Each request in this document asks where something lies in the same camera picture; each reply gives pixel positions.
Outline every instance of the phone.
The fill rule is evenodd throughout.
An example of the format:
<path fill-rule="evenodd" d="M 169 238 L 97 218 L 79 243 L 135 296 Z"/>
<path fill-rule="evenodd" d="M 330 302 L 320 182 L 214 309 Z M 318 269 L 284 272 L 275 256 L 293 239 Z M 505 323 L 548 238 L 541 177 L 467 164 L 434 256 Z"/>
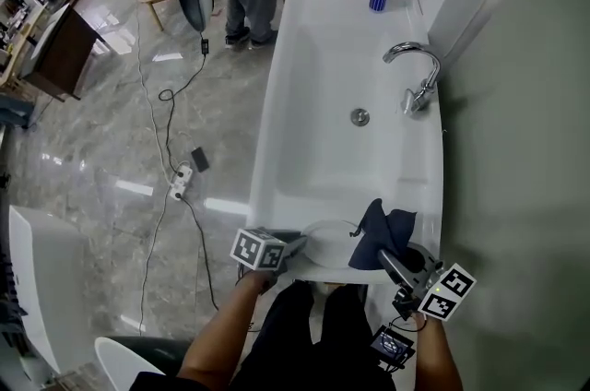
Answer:
<path fill-rule="evenodd" d="M 198 172 L 204 172 L 207 168 L 209 168 L 209 162 L 207 161 L 207 157 L 205 156 L 205 152 L 202 148 L 197 148 L 191 152 L 193 156 L 193 160 L 195 161 L 196 170 Z"/>

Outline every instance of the black pants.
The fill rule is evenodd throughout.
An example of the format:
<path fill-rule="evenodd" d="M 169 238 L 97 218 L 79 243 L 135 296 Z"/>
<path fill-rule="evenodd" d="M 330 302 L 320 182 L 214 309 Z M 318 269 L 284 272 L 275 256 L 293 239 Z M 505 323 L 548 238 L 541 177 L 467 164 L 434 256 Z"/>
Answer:
<path fill-rule="evenodd" d="M 322 338 L 316 344 L 309 325 L 312 306 L 308 283 L 297 281 L 277 296 L 231 389 L 395 389 L 369 354 L 372 332 L 358 287 L 347 285 L 328 297 Z"/>

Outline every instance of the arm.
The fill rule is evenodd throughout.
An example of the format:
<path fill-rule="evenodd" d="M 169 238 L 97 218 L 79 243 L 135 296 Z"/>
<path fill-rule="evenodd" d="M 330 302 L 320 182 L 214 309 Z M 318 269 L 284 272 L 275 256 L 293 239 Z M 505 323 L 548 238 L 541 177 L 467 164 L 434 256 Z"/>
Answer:
<path fill-rule="evenodd" d="M 256 300 L 267 281 L 266 273 L 256 271 L 240 280 L 228 302 L 186 352 L 179 378 L 197 381 L 211 391 L 228 387 L 242 355 Z"/>
<path fill-rule="evenodd" d="M 424 316 L 414 314 L 414 319 L 420 329 Z M 428 318 L 426 326 L 418 332 L 417 349 L 416 391 L 463 391 L 441 321 Z"/>

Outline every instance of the dark blue cloth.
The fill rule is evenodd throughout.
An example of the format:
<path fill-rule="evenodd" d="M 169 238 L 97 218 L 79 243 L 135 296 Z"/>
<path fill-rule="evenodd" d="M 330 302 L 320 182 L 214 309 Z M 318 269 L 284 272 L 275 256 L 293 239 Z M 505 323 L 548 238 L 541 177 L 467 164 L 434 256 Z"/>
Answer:
<path fill-rule="evenodd" d="M 360 221 L 358 231 L 363 230 L 365 234 L 348 262 L 351 268 L 366 271 L 384 269 L 378 256 L 382 248 L 397 257 L 406 254 L 416 223 L 416 212 L 394 209 L 385 216 L 382 203 L 381 199 L 371 202 Z"/>

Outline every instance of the small screen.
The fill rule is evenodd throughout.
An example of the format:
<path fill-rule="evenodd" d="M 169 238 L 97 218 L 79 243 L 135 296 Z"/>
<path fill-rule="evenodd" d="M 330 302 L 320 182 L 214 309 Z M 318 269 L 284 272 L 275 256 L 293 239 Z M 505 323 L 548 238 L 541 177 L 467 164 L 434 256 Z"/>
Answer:
<path fill-rule="evenodd" d="M 377 351 L 380 359 L 388 364 L 397 364 L 405 361 L 414 353 L 413 342 L 399 336 L 396 332 L 382 326 L 372 339 L 371 348 Z"/>

